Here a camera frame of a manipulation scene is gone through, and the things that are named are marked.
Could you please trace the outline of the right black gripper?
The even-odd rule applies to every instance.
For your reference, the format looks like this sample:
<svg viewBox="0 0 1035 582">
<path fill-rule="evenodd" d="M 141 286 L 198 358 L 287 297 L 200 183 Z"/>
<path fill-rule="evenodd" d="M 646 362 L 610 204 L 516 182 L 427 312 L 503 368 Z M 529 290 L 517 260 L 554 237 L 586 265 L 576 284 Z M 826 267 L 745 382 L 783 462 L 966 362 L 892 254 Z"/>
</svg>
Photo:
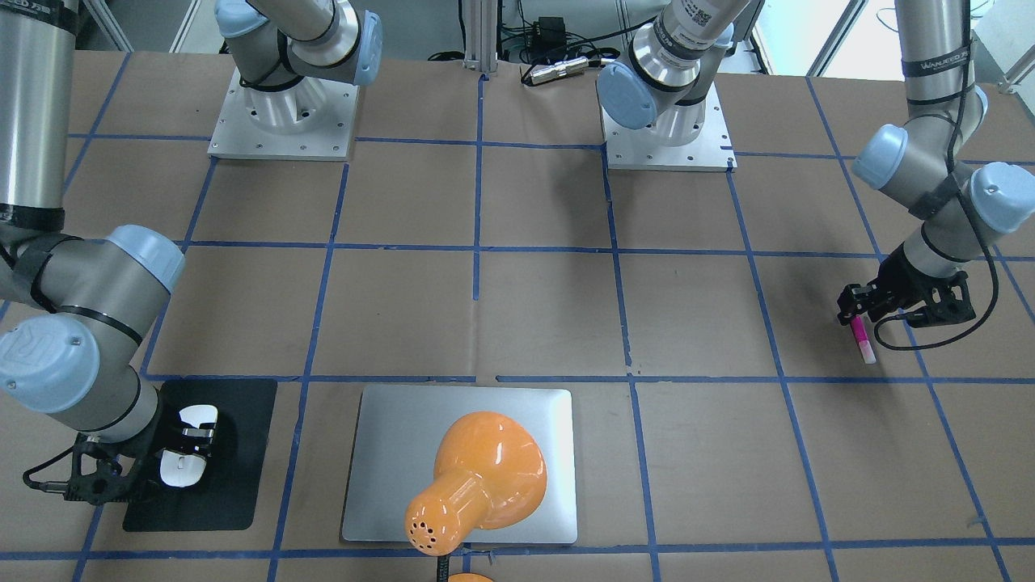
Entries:
<svg viewBox="0 0 1035 582">
<path fill-rule="evenodd" d="M 160 453 L 180 409 L 160 400 L 148 426 L 122 443 L 122 456 L 134 460 L 134 466 L 126 475 L 130 485 L 195 487 L 203 478 L 208 466 L 208 458 L 204 454 Z M 214 445 L 217 434 L 217 421 L 193 426 L 181 420 L 178 424 L 178 445 Z"/>
</svg>

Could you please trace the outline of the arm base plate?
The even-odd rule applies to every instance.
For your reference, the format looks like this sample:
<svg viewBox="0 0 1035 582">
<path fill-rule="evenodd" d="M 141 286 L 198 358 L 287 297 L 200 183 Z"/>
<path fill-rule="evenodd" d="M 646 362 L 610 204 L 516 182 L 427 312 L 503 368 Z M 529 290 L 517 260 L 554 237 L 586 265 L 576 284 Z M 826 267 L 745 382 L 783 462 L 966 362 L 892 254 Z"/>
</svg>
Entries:
<svg viewBox="0 0 1035 582">
<path fill-rule="evenodd" d="M 671 107 L 649 128 L 626 129 L 607 111 L 602 124 L 611 170 L 727 172 L 738 167 L 716 86 L 701 103 Z"/>
<path fill-rule="evenodd" d="M 263 92 L 245 88 L 234 71 L 208 154 L 238 161 L 346 162 L 359 96 L 357 86 L 321 78 Z"/>
</svg>

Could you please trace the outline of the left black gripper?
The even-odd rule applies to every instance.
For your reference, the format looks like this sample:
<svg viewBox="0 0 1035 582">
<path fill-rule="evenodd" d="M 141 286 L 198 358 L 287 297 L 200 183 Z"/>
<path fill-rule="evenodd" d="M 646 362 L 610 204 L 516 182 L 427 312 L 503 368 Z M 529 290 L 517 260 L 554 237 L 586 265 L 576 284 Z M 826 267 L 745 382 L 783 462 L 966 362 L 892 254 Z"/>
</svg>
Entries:
<svg viewBox="0 0 1035 582">
<path fill-rule="evenodd" d="M 908 310 L 918 303 L 923 305 L 923 302 L 917 302 L 917 297 L 910 290 L 910 275 L 917 272 L 927 275 L 909 261 L 905 248 L 895 248 L 882 261 L 876 279 L 869 281 L 868 285 L 847 284 L 842 288 L 838 298 L 839 324 L 847 327 L 862 314 L 867 314 L 870 320 L 881 320 L 896 310 Z M 953 277 L 954 273 L 955 268 L 950 268 L 947 277 Z"/>
</svg>

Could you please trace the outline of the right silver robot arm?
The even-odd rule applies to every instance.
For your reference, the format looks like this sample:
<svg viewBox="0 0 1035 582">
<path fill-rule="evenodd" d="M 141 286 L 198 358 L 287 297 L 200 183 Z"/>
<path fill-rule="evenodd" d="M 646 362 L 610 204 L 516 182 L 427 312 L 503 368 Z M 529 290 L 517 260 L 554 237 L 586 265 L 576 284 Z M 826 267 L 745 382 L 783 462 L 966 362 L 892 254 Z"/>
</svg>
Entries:
<svg viewBox="0 0 1035 582">
<path fill-rule="evenodd" d="M 31 489 L 88 504 L 195 487 L 218 409 L 175 409 L 130 361 L 184 271 L 184 253 L 136 225 L 66 234 L 64 162 L 75 1 L 2 4 L 2 298 L 40 313 L 2 334 L 2 390 L 75 431 L 70 477 Z"/>
</svg>

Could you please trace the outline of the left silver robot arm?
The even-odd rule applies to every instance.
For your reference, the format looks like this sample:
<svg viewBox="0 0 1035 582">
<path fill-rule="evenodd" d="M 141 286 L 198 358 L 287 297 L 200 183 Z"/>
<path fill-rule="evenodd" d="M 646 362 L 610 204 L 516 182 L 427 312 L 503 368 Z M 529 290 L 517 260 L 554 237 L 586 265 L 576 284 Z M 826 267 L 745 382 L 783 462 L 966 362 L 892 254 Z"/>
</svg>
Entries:
<svg viewBox="0 0 1035 582">
<path fill-rule="evenodd" d="M 692 90 L 709 88 L 706 52 L 744 8 L 744 1 L 666 4 L 599 74 L 607 115 L 625 129 L 646 129 Z M 898 1 L 894 10 L 908 121 L 879 128 L 851 172 L 921 224 L 875 279 L 844 287 L 838 318 L 842 325 L 866 314 L 873 323 L 942 327 L 976 316 L 965 265 L 990 258 L 990 244 L 1031 217 L 1033 174 L 1012 163 L 972 168 L 958 158 L 988 109 L 974 78 L 971 3 Z"/>
</svg>

